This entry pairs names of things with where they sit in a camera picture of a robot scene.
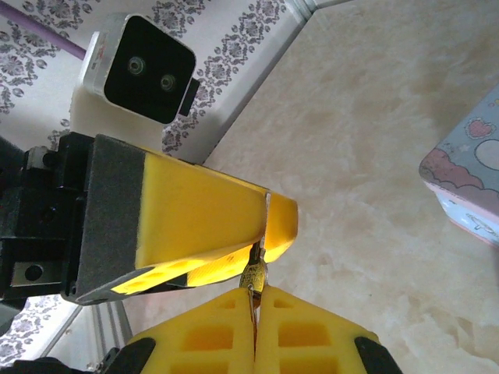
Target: yellow foam block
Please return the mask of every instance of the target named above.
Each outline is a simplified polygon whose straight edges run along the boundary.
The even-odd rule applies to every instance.
[[[132,294],[260,240],[264,195],[206,168],[146,153],[136,269],[152,270],[113,291]]]
[[[376,334],[278,288],[265,287],[255,374],[366,374],[356,337]]]
[[[238,288],[135,336],[156,346],[142,374],[251,374],[250,297]]]
[[[214,175],[220,175],[232,182],[244,185],[248,189],[259,192],[265,197],[267,190],[258,185],[245,182],[230,175],[224,175],[209,170]],[[265,261],[271,263],[278,259],[294,242],[298,234],[298,206],[295,200],[276,192],[271,193],[268,212],[267,230],[265,232]],[[251,245],[231,253],[188,274],[187,284],[191,287],[225,281],[241,274],[248,263]]]

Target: cartoon print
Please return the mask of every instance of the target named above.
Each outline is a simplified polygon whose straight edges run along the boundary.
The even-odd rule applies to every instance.
[[[494,145],[497,146],[498,144],[499,141],[494,140]],[[499,148],[493,153],[496,157],[499,154],[498,151]],[[499,216],[499,192],[486,189],[479,178],[470,174],[468,169],[463,166],[454,164],[443,150],[437,148],[432,150],[421,162],[419,174],[427,183],[438,185],[451,194],[473,202],[488,212]]]
[[[499,140],[485,140],[475,149],[476,159],[490,169],[499,171]]]
[[[499,238],[499,235],[496,234],[496,231],[494,231],[488,224],[485,224],[482,220],[476,218],[472,214],[467,213],[466,216],[476,225],[474,227],[475,230],[478,231],[480,229],[483,229],[489,234],[495,236],[496,238]]]
[[[454,164],[449,155],[443,150],[435,148],[424,157],[419,167],[420,172],[427,169],[439,182],[450,182],[456,187],[464,185],[474,185],[479,189],[483,189],[482,181],[475,175],[471,175],[468,169],[463,166]]]
[[[485,122],[480,117],[472,118],[469,120],[468,125],[465,127],[466,135],[471,139],[482,139],[491,136],[496,131],[496,126]]]

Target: beige floor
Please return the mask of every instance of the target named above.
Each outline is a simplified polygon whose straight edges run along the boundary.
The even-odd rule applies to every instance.
[[[418,176],[499,83],[499,2],[366,0],[316,12],[207,166],[295,198],[271,283],[375,331],[405,374],[499,373],[499,252]],[[128,300],[135,332],[235,282]]]

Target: purple cable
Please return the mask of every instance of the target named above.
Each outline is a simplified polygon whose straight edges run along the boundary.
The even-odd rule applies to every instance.
[[[10,19],[11,21],[24,27],[25,29],[34,32],[40,37],[43,37],[46,41],[49,41],[53,45],[67,51],[80,60],[83,60],[85,58],[86,52],[79,45],[76,45],[72,41],[67,40],[66,38],[57,34],[55,31],[49,29],[41,23],[38,23],[36,20],[27,16],[23,12],[20,12],[16,8],[13,8],[2,0],[0,0],[0,15]]]

